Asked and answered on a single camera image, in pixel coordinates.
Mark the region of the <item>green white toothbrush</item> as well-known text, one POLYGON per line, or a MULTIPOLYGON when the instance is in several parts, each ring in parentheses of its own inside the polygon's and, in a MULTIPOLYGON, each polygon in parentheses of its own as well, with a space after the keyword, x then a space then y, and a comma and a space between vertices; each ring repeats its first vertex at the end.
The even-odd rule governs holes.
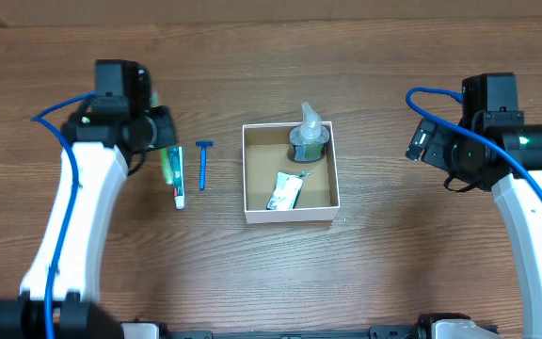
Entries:
MULTIPOLYGON (((156 91, 153 92, 151 96, 151 106, 158 106, 159 105, 159 98, 158 93, 156 91)), ((166 148, 161 148, 158 150, 159 156, 160 156, 160 163, 161 163, 161 169, 163 173, 163 179, 165 180, 165 183, 168 186, 171 186, 173 184, 173 177, 172 177, 172 171, 170 162, 168 159, 168 153, 166 148)))

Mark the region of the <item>green toothpaste tube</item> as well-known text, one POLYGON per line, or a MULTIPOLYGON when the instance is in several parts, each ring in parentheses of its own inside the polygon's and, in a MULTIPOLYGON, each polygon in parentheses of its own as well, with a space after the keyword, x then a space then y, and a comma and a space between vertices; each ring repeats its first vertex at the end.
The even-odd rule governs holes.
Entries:
POLYGON ((183 210, 185 208, 183 148, 171 148, 167 152, 167 155, 172 175, 172 186, 175 206, 178 210, 183 210))

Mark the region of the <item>blue disposable razor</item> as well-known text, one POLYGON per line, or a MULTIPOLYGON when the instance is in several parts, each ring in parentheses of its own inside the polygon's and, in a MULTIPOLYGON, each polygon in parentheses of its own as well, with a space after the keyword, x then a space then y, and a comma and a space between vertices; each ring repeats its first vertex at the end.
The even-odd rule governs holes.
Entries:
POLYGON ((203 191, 206 187, 207 150, 213 148, 214 143, 211 140, 198 140, 195 145, 200 148, 199 190, 203 191))

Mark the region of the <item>white cardboard box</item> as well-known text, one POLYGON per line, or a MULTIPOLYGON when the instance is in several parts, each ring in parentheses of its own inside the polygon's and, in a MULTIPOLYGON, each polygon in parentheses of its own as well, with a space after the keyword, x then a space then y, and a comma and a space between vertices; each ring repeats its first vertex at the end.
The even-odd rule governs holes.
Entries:
POLYGON ((296 122, 242 128, 244 212, 248 224, 331 221, 341 207, 332 123, 321 159, 290 158, 296 122))

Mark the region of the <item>clear soap pump bottle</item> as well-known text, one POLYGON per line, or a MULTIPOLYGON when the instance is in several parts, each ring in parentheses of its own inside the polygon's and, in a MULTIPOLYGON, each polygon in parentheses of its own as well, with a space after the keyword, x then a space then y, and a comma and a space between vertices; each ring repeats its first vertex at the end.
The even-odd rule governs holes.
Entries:
POLYGON ((288 157, 296 163, 316 162, 325 155, 329 131, 308 102, 302 103, 301 109, 303 121, 290 132, 288 157))

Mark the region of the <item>green white soap packet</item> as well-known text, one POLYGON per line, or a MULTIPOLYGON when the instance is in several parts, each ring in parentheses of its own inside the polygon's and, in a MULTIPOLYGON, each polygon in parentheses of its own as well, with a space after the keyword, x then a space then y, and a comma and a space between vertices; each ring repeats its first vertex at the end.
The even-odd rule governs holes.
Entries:
POLYGON ((279 172, 266 209, 276 211, 295 209, 304 181, 310 175, 310 171, 302 171, 299 174, 279 172))

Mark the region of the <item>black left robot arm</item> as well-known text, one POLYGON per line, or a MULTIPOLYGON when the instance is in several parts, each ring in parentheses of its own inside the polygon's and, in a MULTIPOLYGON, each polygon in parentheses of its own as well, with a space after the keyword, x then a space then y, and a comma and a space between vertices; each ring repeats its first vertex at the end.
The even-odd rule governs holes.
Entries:
POLYGON ((110 220, 127 179, 150 151, 177 141, 173 119, 152 97, 147 68, 100 59, 94 90, 73 97, 74 112, 54 127, 60 178, 37 255, 15 299, 0 299, 0 338, 163 338, 160 322, 121 322, 99 304, 101 263, 110 220))

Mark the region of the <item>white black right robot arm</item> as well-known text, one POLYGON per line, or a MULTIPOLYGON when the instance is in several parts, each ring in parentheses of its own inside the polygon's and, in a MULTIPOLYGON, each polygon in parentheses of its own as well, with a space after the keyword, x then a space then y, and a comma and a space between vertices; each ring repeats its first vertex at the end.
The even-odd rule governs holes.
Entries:
POLYGON ((463 80, 459 92, 440 89, 462 106, 451 123, 416 105, 416 87, 407 105, 422 119, 406 157, 447 174, 444 181, 464 190, 491 193, 504 221, 514 255, 522 300, 525 338, 542 338, 542 124, 528 124, 518 106, 513 73, 483 73, 463 80))

